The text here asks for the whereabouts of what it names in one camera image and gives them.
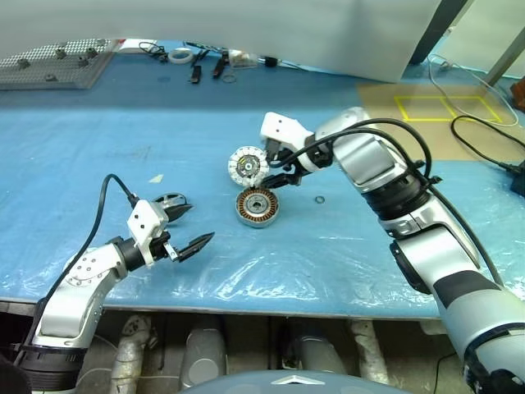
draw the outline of cable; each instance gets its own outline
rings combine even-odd
[[[489,271],[491,273],[492,278],[494,279],[494,282],[504,287],[505,284],[503,283],[503,280],[501,279],[500,273],[498,273],[498,269],[495,267],[494,262],[492,261],[490,255],[487,253],[485,247],[483,246],[479,238],[477,238],[477,235],[474,232],[474,230],[468,225],[463,215],[459,213],[456,207],[433,185],[429,186],[429,190],[439,199],[439,201],[441,201],[441,203],[443,203],[444,206],[446,206],[446,208],[452,213],[452,215],[454,215],[458,223],[461,225],[461,227],[465,230],[465,232],[471,238],[472,242],[474,243],[477,250],[479,251],[479,254],[483,257],[483,260],[485,260],[485,265],[487,268],[489,268]]]
[[[498,123],[498,122],[495,122],[495,121],[488,121],[486,119],[483,119],[483,121],[486,121],[487,123],[490,123],[492,125],[496,125],[496,126],[503,126],[503,127],[512,127],[512,126],[516,126],[518,123],[519,123],[519,118],[518,118],[518,114],[514,111],[514,109],[510,106],[509,103],[507,103],[507,100],[504,99],[504,97],[500,94],[500,92],[498,92],[494,87],[490,86],[489,84],[487,84],[482,78],[480,78],[479,76],[477,76],[476,74],[474,74],[473,72],[471,72],[470,70],[467,70],[465,67],[463,66],[460,66],[459,64],[457,63],[454,63],[454,62],[451,62],[450,60],[440,56],[440,55],[436,55],[434,53],[431,53],[430,55],[427,56],[427,61],[428,61],[428,77],[430,78],[430,81],[431,83],[437,87],[437,89],[445,96],[445,99],[446,101],[449,102],[449,104],[455,108],[456,110],[460,111],[461,113],[465,114],[465,115],[469,115],[471,117],[476,117],[475,115],[471,114],[470,112],[467,112],[467,111],[464,111],[462,108],[460,108],[457,104],[453,103],[452,100],[450,99],[449,95],[445,92],[445,90],[436,82],[436,80],[434,79],[434,76],[432,75],[432,61],[431,61],[431,57],[438,57],[439,59],[443,60],[444,62],[447,62],[449,63],[450,65],[452,66],[456,66],[458,67],[459,69],[467,72],[468,74],[470,74],[472,77],[474,77],[476,80],[478,80],[479,82],[481,82],[483,85],[485,85],[489,90],[492,90],[495,95],[501,100],[501,102],[509,109],[510,113],[512,113],[512,116],[514,118],[514,121],[512,123]]]
[[[104,210],[104,204],[106,203],[106,193],[107,193],[107,185],[109,184],[109,181],[113,179],[118,183],[118,185],[122,188],[124,193],[126,194],[126,197],[128,201],[130,201],[131,206],[134,207],[139,198],[132,194],[130,190],[126,187],[124,182],[115,174],[108,174],[104,178],[102,182],[102,187],[100,188],[100,196],[98,197],[98,208],[97,208],[97,215],[95,216],[95,221],[93,223],[93,227],[91,228],[91,232],[88,235],[88,238],[85,240],[84,244],[80,247],[80,250],[77,252],[75,257],[71,260],[69,264],[64,268],[60,276],[57,278],[57,280],[53,283],[51,288],[49,289],[47,295],[38,302],[36,308],[35,308],[35,314],[33,317],[33,323],[31,324],[30,331],[25,338],[24,345],[29,346],[31,339],[33,339],[34,333],[36,331],[36,327],[40,322],[40,319],[42,318],[43,311],[46,307],[46,304],[53,296],[56,289],[60,286],[61,282],[64,280],[64,278],[67,276],[67,274],[70,272],[71,268],[76,264],[76,262],[79,260],[79,258],[85,253],[85,251],[88,249],[89,244],[91,244],[91,241],[95,237],[98,231],[98,227],[100,226],[100,221],[102,220],[102,214]],[[24,350],[21,350],[20,353],[18,353],[18,356],[15,359],[15,365],[18,365],[23,357],[23,354],[25,353]]]
[[[86,371],[79,380],[76,381],[76,386],[78,387],[80,383],[93,372],[111,372],[110,368],[92,368],[89,371]],[[178,379],[178,376],[175,375],[157,375],[157,376],[139,376],[139,379]]]
[[[309,71],[306,68],[302,67],[300,64],[287,62],[286,60],[280,60],[279,64],[280,65],[284,65],[284,66],[289,67],[289,68],[294,68],[295,70]]]
[[[106,338],[104,337],[101,337],[100,335],[93,335],[93,337],[97,338],[98,340],[104,342],[106,345],[110,346],[114,351],[118,351],[118,347],[116,347],[115,345],[113,345],[109,340],[107,340]]]
[[[149,45],[149,48],[146,49],[143,45]],[[149,41],[140,41],[139,48],[147,53],[150,57],[158,59],[160,62],[167,62],[167,52],[162,45],[157,45],[156,43],[150,43]]]
[[[439,382],[439,377],[440,377],[440,365],[441,365],[441,361],[445,360],[445,359],[448,359],[449,357],[452,357],[453,355],[456,355],[456,353],[451,353],[449,355],[444,355],[443,357],[440,357],[438,360],[437,360],[437,364],[436,364],[436,378],[434,379],[434,390],[432,390],[432,394],[436,394],[437,393],[437,383]]]
[[[456,137],[458,140],[460,140],[463,144],[465,144],[466,146],[468,146],[475,154],[477,154],[478,156],[481,156],[482,158],[484,158],[485,160],[491,162],[491,163],[494,163],[496,166],[499,166],[499,167],[502,167],[504,168],[505,170],[507,171],[511,171],[511,172],[516,172],[518,171],[519,173],[521,173],[521,171],[517,170],[517,166],[513,166],[513,165],[509,165],[507,163],[503,163],[503,162],[499,162],[493,158],[490,158],[488,156],[486,156],[485,154],[483,154],[482,152],[480,152],[479,150],[477,150],[476,148],[474,148],[469,142],[467,142],[461,135],[458,134],[458,132],[456,131],[456,128],[455,128],[455,123],[460,120],[460,119],[472,119],[474,121],[478,121],[479,123],[481,123],[482,125],[485,125],[487,127],[490,127],[493,131],[495,131],[496,133],[504,136],[504,137],[507,137],[509,140],[512,140],[514,141],[515,143],[519,144],[522,148],[525,149],[525,143],[523,143],[522,141],[518,140],[516,137],[512,136],[512,135],[509,135],[505,132],[503,132],[502,130],[498,129],[497,127],[493,126],[490,122],[488,121],[484,121],[483,119],[479,118],[479,117],[472,117],[470,115],[460,115],[458,117],[456,117],[451,123],[450,123],[450,130],[452,131],[452,134],[454,135],[454,137]]]
[[[386,134],[383,131],[379,131],[379,130],[368,128],[368,127],[359,127],[361,125],[381,124],[381,123],[388,123],[388,124],[400,126],[401,128],[408,131],[418,141],[419,145],[421,146],[425,154],[426,167],[425,167],[424,174],[421,174],[421,172],[417,170],[416,164],[409,157],[406,150],[404,150],[403,146],[401,146],[401,144],[396,139],[394,139],[394,137]],[[436,189],[432,185],[432,181],[429,178],[430,171],[431,171],[432,157],[431,157],[431,152],[430,152],[430,149],[428,148],[426,141],[421,137],[421,135],[417,131],[415,131],[411,126],[406,125],[402,121],[398,121],[396,119],[378,118],[378,119],[369,119],[367,121],[357,122],[351,127],[348,127],[342,131],[339,131],[327,137],[321,138],[313,142],[312,144],[305,146],[302,149],[299,149],[298,151],[296,151],[295,153],[291,154],[290,156],[281,160],[278,163],[270,163],[269,166],[271,168],[283,167],[286,164],[293,162],[297,157],[299,157],[301,154],[308,152],[313,147],[316,147],[321,144],[333,143],[335,140],[345,135],[364,134],[364,133],[378,135],[381,138],[384,138],[385,140],[389,141],[398,150],[399,154],[403,157],[404,161],[407,163],[409,170],[412,170],[413,174],[419,177],[420,181],[422,181],[422,184],[428,187],[428,189],[434,194],[434,196],[438,198],[438,200],[441,201],[441,203],[443,203],[444,206],[446,206],[446,208],[456,218],[458,223],[463,227],[465,232],[471,238],[473,244],[478,249],[480,255],[483,257],[483,260],[485,260],[485,264],[488,267],[491,273],[491,276],[494,279],[494,282],[504,287],[503,280],[501,279],[501,276],[498,273],[498,270],[495,267],[494,262],[492,261],[490,255],[487,253],[485,247],[483,246],[483,244],[477,237],[474,230],[468,225],[467,221],[464,219],[461,213],[459,213],[456,207],[438,189]]]
[[[412,129],[411,126],[405,125],[403,122],[396,121],[395,119],[370,119],[369,121],[360,121],[360,122],[356,123],[355,125],[353,125],[351,127],[348,127],[348,128],[346,128],[346,129],[344,129],[342,131],[339,131],[339,132],[337,132],[335,134],[328,135],[328,136],[326,136],[324,138],[321,138],[321,139],[311,143],[308,146],[305,146],[302,149],[299,149],[298,151],[296,151],[295,153],[291,154],[290,156],[288,156],[287,158],[281,160],[278,163],[270,163],[269,166],[271,168],[283,167],[286,164],[292,163],[297,157],[299,157],[301,154],[304,154],[304,153],[308,152],[311,148],[314,148],[314,147],[316,147],[318,145],[322,145],[322,144],[333,143],[335,140],[337,140],[338,138],[343,137],[345,135],[374,134],[374,135],[378,135],[381,138],[383,138],[383,139],[387,140],[388,142],[390,142],[399,151],[399,154],[403,157],[403,159],[407,163],[407,165],[410,166],[412,164],[413,165],[412,169],[414,169],[416,167],[415,164],[413,164],[412,160],[410,159],[410,157],[408,156],[408,154],[404,150],[403,146],[401,146],[401,144],[394,137],[392,137],[389,134],[386,134],[384,131],[379,131],[377,129],[372,129],[372,128],[369,128],[369,127],[359,127],[359,126],[361,126],[363,124],[367,125],[367,124],[381,123],[381,121],[384,121],[383,123],[386,123],[385,120],[388,120],[388,123],[390,123],[390,124],[402,123],[404,126],[407,126],[409,129]],[[423,153],[425,155],[425,172],[424,172],[423,175],[425,177],[428,177],[428,176],[430,176],[431,165],[432,165],[432,156],[431,156],[431,153],[430,153],[430,149],[428,148],[427,143],[425,142],[425,140],[423,140],[422,137],[419,135],[419,133],[417,131],[415,131],[414,129],[412,129],[410,131],[411,134],[412,134],[412,131],[415,133],[415,135],[418,136],[418,138],[417,138],[418,143],[422,147]]]
[[[111,372],[112,369],[111,368],[92,368],[90,369],[89,371],[87,371],[86,373],[84,373],[80,378],[79,380],[76,381],[76,386],[78,387],[80,385],[80,383],[90,374],[92,374],[93,372]]]

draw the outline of floor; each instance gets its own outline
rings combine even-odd
[[[127,312],[109,311],[103,316],[98,335],[118,344],[120,330],[130,316]],[[143,377],[177,377],[185,348],[185,339],[201,318],[197,314],[155,313],[152,326],[158,334],[157,345],[146,349],[142,369]],[[354,340],[342,319],[296,319],[308,326],[315,325],[334,345],[349,374],[358,374],[358,357]],[[276,333],[286,318],[265,316],[226,315],[221,317],[226,333],[229,373],[276,367]],[[419,323],[376,321],[375,328],[386,358],[390,384],[413,393],[431,393],[436,378],[436,362],[453,352],[444,335],[428,336]],[[82,379],[77,393],[108,392],[115,351],[107,343],[95,338],[86,356],[80,375],[91,369],[101,369]],[[463,394],[470,391],[464,385],[461,365],[457,356],[441,363],[436,393]],[[139,380],[138,394],[166,394],[178,391],[178,378],[144,378]]]

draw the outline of black tool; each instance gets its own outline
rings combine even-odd
[[[518,166],[518,169],[521,169],[521,172],[514,175],[510,189],[525,197],[525,160]]]
[[[203,72],[203,68],[201,66],[194,66],[194,70],[191,73],[191,77],[189,78],[189,82],[196,85],[200,82],[200,75]]]
[[[210,232],[204,234],[203,236],[198,236],[194,240],[189,242],[189,245],[182,250],[177,250],[177,259],[179,263],[182,263],[187,258],[198,253],[215,235],[215,232]]]
[[[275,57],[266,56],[264,58],[264,65],[266,67],[277,67],[277,64],[279,64],[279,60],[277,60]]]
[[[217,64],[215,65],[215,68],[213,69],[213,79],[216,80],[219,78],[224,71],[224,66],[226,65],[226,62],[224,60],[224,57],[221,57],[219,60],[217,60]]]
[[[169,193],[167,195],[161,195],[154,200],[159,203],[164,209],[168,217],[168,222],[173,222],[176,219],[184,215],[188,210],[193,208],[191,204],[188,204],[184,195],[180,193]]]
[[[191,62],[191,66],[192,66],[192,67],[195,67],[195,64],[197,64],[197,62],[203,60],[203,59],[206,57],[206,55],[209,54],[209,52],[210,52],[209,49],[206,49],[206,50],[201,49],[201,50],[199,51],[199,53],[197,53],[197,54],[195,55],[194,60]]]

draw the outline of washer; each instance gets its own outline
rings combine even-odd
[[[194,60],[194,53],[189,48],[177,48],[167,54],[167,59],[173,64],[186,64]]]
[[[231,179],[244,187],[259,186],[269,172],[266,152],[255,146],[238,148],[228,160]]]
[[[235,74],[231,74],[231,73],[228,73],[228,74],[224,74],[222,77],[222,82],[224,82],[225,84],[233,84],[234,82],[237,81],[237,77],[235,76]]]
[[[245,189],[237,196],[235,209],[242,223],[262,228],[276,220],[279,201],[269,189]]]

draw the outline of cardboard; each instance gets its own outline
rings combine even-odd
[[[512,123],[513,117],[499,99],[481,86],[445,86],[451,100],[465,111],[492,121]],[[363,84],[358,93],[370,117],[393,117],[406,121],[425,139],[432,157],[437,160],[482,160],[454,138],[450,121],[461,115],[450,106],[434,85]],[[499,127],[505,133],[525,141],[525,129],[520,126]],[[381,125],[406,149],[412,158],[422,158],[418,143],[409,133],[395,126]],[[456,130],[478,150],[496,160],[521,162],[525,149],[474,121],[458,121]]]

